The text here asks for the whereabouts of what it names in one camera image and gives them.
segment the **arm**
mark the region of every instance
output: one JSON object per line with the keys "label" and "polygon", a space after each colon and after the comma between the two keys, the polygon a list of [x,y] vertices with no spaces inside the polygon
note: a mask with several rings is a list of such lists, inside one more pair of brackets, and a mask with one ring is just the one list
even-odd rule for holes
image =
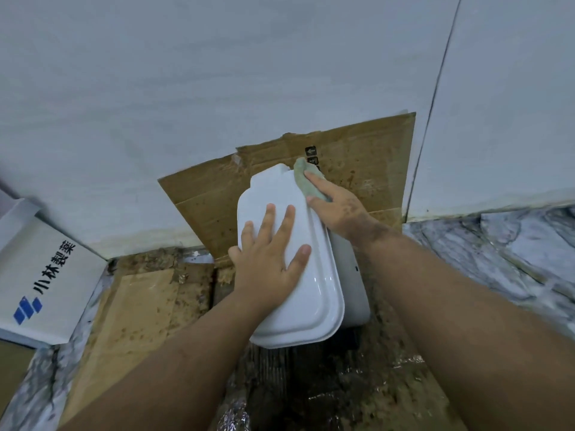
{"label": "arm", "polygon": [[236,266],[234,292],[166,341],[62,431],[208,428],[249,337],[295,288],[311,253],[310,246],[303,245],[286,269],[284,251],[295,208],[287,208],[272,236],[274,217],[275,207],[269,204],[257,238],[253,224],[246,223],[243,251],[230,248]]}
{"label": "arm", "polygon": [[470,429],[575,429],[575,342],[371,218],[313,174],[308,204],[365,252],[409,335]]}

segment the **finger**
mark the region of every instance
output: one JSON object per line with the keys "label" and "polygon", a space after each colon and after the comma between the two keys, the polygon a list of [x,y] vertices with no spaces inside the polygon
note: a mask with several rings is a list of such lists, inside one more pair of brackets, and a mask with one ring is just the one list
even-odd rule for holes
{"label": "finger", "polygon": [[228,249],[228,255],[234,266],[237,266],[237,261],[240,259],[241,249],[238,246],[232,246]]}
{"label": "finger", "polygon": [[324,195],[329,196],[330,198],[334,198],[337,194],[339,186],[337,184],[332,183],[331,181],[327,181],[323,178],[318,177],[314,173],[309,171],[304,171],[304,175],[308,178],[312,184],[320,189],[320,192]]}
{"label": "finger", "polygon": [[278,252],[281,252],[282,254],[288,245],[295,218],[296,208],[292,205],[289,205],[286,209],[286,215],[284,216],[282,224],[279,226],[276,235],[271,240],[271,245],[274,247],[274,249],[276,249]]}
{"label": "finger", "polygon": [[258,244],[267,245],[270,243],[275,220],[276,206],[268,204],[266,206],[266,214],[263,217],[262,226],[259,228],[258,238],[255,239]]}
{"label": "finger", "polygon": [[244,249],[249,249],[254,245],[254,223],[252,221],[247,221],[244,225],[244,229],[241,231],[241,247]]}
{"label": "finger", "polygon": [[299,281],[299,277],[303,274],[306,265],[308,264],[309,255],[312,253],[312,247],[309,245],[302,245],[298,250],[293,260],[286,270],[288,281],[292,287],[295,287]]}
{"label": "finger", "polygon": [[306,196],[305,200],[308,203],[308,206],[311,207],[313,211],[320,217],[321,222],[325,224],[326,220],[328,219],[329,210],[334,208],[334,204],[323,201],[317,196]]}

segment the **black vertical line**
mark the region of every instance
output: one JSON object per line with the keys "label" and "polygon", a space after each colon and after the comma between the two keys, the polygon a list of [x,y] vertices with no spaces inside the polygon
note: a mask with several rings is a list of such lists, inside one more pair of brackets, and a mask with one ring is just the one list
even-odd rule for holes
{"label": "black vertical line", "polygon": [[437,74],[437,79],[435,80],[435,90],[433,91],[433,97],[431,98],[431,106],[429,107],[429,114],[427,115],[426,129],[423,132],[423,139],[421,141],[421,148],[419,149],[419,155],[417,156],[417,162],[415,164],[415,170],[413,172],[413,182],[411,184],[411,189],[409,190],[409,199],[407,200],[407,209],[405,210],[405,220],[409,216],[409,207],[411,206],[411,196],[413,195],[413,187],[415,186],[415,178],[417,177],[417,169],[419,168],[419,161],[421,159],[421,153],[423,152],[423,145],[426,141],[427,128],[429,127],[429,120],[431,119],[431,112],[433,111],[433,105],[435,103],[435,96],[437,95],[437,89],[439,88],[439,79],[441,78],[441,73],[443,71],[443,65],[445,64],[445,57],[447,56],[447,50],[449,49],[449,44],[451,42],[451,35],[453,35],[453,29],[456,26],[457,13],[459,12],[459,5],[461,0],[457,1],[456,13],[453,15],[453,22],[451,23],[451,29],[449,30],[449,36],[447,37],[447,42],[445,44],[445,51],[443,52],[443,58],[441,60],[441,65],[439,66],[439,72]]}

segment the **white plastic box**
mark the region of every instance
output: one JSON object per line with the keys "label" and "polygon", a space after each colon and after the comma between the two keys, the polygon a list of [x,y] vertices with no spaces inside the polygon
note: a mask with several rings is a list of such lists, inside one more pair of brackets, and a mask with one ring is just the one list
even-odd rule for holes
{"label": "white plastic box", "polygon": [[286,266],[301,245],[309,244],[312,254],[296,289],[250,340],[266,348],[289,347],[325,340],[341,326],[365,324],[369,303],[351,244],[327,231],[307,206],[289,167],[272,166],[251,178],[250,188],[237,203],[238,244],[246,221],[253,221],[257,234],[268,203],[276,205],[274,233],[288,205],[296,208]]}
{"label": "white plastic box", "polygon": [[0,191],[0,338],[30,347],[69,341],[106,261]]}

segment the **green cloth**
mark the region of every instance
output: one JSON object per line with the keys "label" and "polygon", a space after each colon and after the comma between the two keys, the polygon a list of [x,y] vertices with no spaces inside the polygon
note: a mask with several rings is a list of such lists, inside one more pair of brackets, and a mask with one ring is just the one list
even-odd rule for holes
{"label": "green cloth", "polygon": [[304,194],[304,196],[317,196],[319,199],[324,201],[331,201],[328,197],[322,194],[317,187],[315,187],[311,181],[307,179],[304,175],[304,171],[309,171],[312,174],[317,175],[320,178],[326,179],[321,171],[313,163],[308,163],[304,157],[300,157],[296,160],[295,165],[293,165],[293,176],[296,180],[296,184],[299,190]]}

